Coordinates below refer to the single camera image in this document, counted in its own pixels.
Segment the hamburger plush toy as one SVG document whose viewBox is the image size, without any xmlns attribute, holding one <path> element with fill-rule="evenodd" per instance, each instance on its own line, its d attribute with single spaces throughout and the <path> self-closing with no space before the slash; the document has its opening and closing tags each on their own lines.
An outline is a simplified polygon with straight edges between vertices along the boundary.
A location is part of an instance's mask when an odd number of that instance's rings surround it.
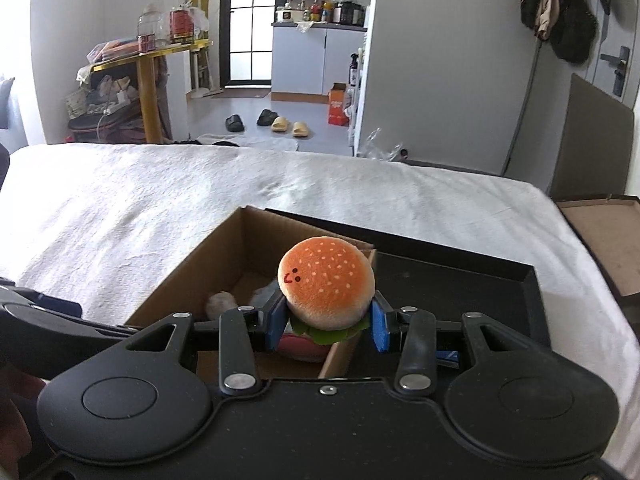
<svg viewBox="0 0 640 480">
<path fill-rule="evenodd" d="M 302 240 L 282 257 L 278 285 L 290 310 L 278 345 L 284 356 L 320 362 L 334 344 L 370 326 L 373 268 L 366 254 L 347 240 Z"/>
</svg>

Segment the white crumpled soft item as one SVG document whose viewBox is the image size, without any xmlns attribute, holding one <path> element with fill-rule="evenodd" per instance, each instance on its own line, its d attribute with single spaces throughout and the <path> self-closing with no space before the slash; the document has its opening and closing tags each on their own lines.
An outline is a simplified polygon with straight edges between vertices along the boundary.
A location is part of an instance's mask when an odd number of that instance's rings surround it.
<svg viewBox="0 0 640 480">
<path fill-rule="evenodd" d="M 237 307 L 238 304 L 230 292 L 217 292 L 207 299 L 205 313 L 209 321 L 217 321 L 224 312 L 235 310 Z"/>
</svg>

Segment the brown cardboard box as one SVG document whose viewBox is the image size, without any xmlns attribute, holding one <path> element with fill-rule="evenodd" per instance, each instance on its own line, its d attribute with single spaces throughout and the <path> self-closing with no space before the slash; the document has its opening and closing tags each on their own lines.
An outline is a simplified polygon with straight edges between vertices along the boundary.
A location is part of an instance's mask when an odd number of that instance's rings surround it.
<svg viewBox="0 0 640 480">
<path fill-rule="evenodd" d="M 355 231 L 340 234 L 338 228 L 342 227 L 283 211 L 239 208 L 196 246 L 126 324 L 145 327 L 172 312 L 190 312 L 197 320 L 204 320 L 206 301 L 216 292 L 231 292 L 240 306 L 248 304 L 255 290 L 277 278 L 282 256 L 308 237 L 326 235 L 348 240 L 374 266 L 373 245 Z M 359 339 L 355 335 L 329 347 L 323 362 L 297 361 L 277 351 L 256 352 L 258 372 L 262 378 L 346 377 Z M 200 351 L 198 376 L 205 382 L 217 382 L 215 351 Z"/>
</svg>

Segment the black tray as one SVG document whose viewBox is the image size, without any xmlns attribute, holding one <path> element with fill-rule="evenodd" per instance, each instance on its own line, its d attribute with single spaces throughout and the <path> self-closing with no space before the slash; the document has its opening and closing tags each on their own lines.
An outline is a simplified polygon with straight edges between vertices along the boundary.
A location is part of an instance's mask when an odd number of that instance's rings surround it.
<svg viewBox="0 0 640 480">
<path fill-rule="evenodd" d="M 376 287 L 395 309 L 417 307 L 449 322 L 459 322 L 465 312 L 480 312 L 551 346 L 537 275 L 529 264 L 294 212 L 273 212 L 371 244 L 376 249 Z"/>
</svg>

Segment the white fluffy blanket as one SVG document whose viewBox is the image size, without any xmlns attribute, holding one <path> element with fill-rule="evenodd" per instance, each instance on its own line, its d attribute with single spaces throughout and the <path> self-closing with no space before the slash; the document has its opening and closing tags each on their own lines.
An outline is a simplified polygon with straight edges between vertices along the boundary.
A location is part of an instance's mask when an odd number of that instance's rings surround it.
<svg viewBox="0 0 640 480">
<path fill-rule="evenodd" d="M 256 148 L 28 146 L 12 154 L 1 189 L 1 274 L 120 324 L 243 206 L 530 264 L 553 349 L 620 402 L 606 460 L 638 477 L 638 339 L 559 208 L 525 182 Z"/>
</svg>

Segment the white floor mat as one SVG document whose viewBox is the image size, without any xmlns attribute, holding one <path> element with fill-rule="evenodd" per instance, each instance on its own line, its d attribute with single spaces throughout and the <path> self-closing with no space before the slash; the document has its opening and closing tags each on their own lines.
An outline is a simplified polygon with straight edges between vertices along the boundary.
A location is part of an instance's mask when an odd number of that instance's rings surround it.
<svg viewBox="0 0 640 480">
<path fill-rule="evenodd" d="M 245 134 L 230 134 L 230 136 L 216 136 L 206 133 L 196 138 L 202 145 L 218 145 L 227 148 L 257 148 L 258 150 L 297 152 L 299 144 L 294 139 L 274 138 L 273 136 L 246 136 Z"/>
</svg>

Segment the black slipper left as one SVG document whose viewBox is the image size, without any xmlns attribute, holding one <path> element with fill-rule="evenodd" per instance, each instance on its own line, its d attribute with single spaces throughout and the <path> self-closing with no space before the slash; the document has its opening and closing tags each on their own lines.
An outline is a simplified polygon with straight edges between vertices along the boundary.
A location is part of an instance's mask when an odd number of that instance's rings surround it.
<svg viewBox="0 0 640 480">
<path fill-rule="evenodd" d="M 224 125 L 226 126 L 226 129 L 231 133 L 239 133 L 245 131 L 244 122 L 238 114 L 229 116 L 224 122 Z"/>
</svg>

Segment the black slipper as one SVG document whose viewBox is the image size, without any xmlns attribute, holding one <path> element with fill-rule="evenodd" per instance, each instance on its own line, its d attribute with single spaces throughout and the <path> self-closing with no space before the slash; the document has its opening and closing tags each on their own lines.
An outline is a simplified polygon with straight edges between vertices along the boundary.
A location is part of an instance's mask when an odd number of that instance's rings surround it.
<svg viewBox="0 0 640 480">
<path fill-rule="evenodd" d="M 224 125 L 226 126 L 226 129 L 231 133 L 239 133 L 245 131 L 244 122 L 238 114 L 229 116 L 224 122 Z"/>
<path fill-rule="evenodd" d="M 270 127 L 278 117 L 279 114 L 277 112 L 265 108 L 260 112 L 256 120 L 256 125 L 258 125 L 259 127 Z"/>
</svg>

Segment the beige slipper right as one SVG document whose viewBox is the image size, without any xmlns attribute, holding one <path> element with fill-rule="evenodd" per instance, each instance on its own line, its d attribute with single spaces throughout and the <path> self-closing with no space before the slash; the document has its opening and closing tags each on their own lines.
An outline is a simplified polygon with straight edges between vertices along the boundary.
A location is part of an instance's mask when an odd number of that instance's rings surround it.
<svg viewBox="0 0 640 480">
<path fill-rule="evenodd" d="M 304 122 L 294 122 L 292 135 L 295 139 L 306 139 L 309 136 L 309 128 Z"/>
</svg>

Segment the beige slipper left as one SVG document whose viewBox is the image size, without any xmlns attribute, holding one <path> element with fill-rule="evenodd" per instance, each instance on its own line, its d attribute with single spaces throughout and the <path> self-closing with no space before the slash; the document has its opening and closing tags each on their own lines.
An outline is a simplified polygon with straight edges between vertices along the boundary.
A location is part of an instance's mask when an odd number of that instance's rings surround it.
<svg viewBox="0 0 640 480">
<path fill-rule="evenodd" d="M 288 121 L 288 118 L 278 116 L 271 124 L 271 131 L 275 133 L 287 133 L 290 125 L 291 123 Z"/>
</svg>

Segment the black slipper right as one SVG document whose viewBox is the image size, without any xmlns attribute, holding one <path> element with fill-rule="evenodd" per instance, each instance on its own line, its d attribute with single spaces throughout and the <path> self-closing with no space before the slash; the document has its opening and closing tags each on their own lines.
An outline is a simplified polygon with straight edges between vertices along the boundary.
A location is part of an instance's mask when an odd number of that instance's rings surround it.
<svg viewBox="0 0 640 480">
<path fill-rule="evenodd" d="M 258 125 L 259 127 L 270 127 L 278 117 L 279 114 L 277 112 L 265 108 L 260 112 L 256 120 L 256 125 Z"/>
</svg>

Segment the orange carton box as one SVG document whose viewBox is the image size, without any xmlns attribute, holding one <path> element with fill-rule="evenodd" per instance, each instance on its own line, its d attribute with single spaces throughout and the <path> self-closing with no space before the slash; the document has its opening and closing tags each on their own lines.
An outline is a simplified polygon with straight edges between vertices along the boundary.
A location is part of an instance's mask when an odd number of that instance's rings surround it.
<svg viewBox="0 0 640 480">
<path fill-rule="evenodd" d="M 345 113 L 346 96 L 347 84 L 334 82 L 328 94 L 328 123 L 330 125 L 345 127 L 349 124 L 349 118 Z"/>
</svg>

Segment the flat cardboard piece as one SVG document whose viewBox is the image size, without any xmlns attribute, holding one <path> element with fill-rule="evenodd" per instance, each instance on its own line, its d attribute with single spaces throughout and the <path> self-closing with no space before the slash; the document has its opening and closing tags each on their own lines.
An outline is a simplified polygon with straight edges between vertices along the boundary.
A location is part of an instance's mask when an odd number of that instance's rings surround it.
<svg viewBox="0 0 640 480">
<path fill-rule="evenodd" d="M 626 193 L 633 143 L 634 112 L 573 75 L 549 194 L 625 307 L 639 303 L 639 199 Z"/>
</svg>

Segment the white kitchen cabinet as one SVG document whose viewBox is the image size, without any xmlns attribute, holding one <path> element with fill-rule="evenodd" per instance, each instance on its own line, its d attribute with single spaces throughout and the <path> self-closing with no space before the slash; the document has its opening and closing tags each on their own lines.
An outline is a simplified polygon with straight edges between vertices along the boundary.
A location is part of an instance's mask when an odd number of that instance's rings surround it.
<svg viewBox="0 0 640 480">
<path fill-rule="evenodd" d="M 303 32 L 276 23 L 272 37 L 271 96 L 278 101 L 325 103 L 334 84 L 347 84 L 352 55 L 367 29 L 320 23 Z"/>
</svg>

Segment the hanging dark clothes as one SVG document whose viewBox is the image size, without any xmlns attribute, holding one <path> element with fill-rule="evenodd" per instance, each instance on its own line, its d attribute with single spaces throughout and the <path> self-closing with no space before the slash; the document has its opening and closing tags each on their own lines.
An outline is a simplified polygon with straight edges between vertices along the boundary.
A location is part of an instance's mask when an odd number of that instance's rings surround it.
<svg viewBox="0 0 640 480">
<path fill-rule="evenodd" d="M 598 1 L 610 14 L 610 2 Z M 598 21 L 587 0 L 520 0 L 520 10 L 521 22 L 550 44 L 557 58 L 576 66 L 589 60 Z"/>
</svg>

